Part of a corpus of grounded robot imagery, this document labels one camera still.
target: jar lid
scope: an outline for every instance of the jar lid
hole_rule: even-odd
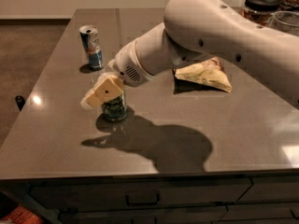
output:
[[[281,0],[246,0],[245,5],[258,11],[275,11],[279,8]]]

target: floor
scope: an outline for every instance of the floor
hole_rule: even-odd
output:
[[[46,65],[68,21],[0,21],[0,146]]]

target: can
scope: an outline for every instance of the can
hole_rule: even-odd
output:
[[[101,70],[104,68],[102,50],[99,45],[97,28],[93,25],[81,26],[80,36],[86,55],[89,59],[91,70]]]

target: soda can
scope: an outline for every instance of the soda can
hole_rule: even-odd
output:
[[[84,25],[79,29],[82,44],[89,59],[91,70],[101,70],[104,68],[102,50],[99,45],[97,29],[93,25]]]

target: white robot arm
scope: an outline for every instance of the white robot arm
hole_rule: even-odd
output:
[[[299,37],[244,19],[221,0],[170,0],[164,22],[109,62],[125,84],[139,86],[166,69],[219,56],[299,103]]]

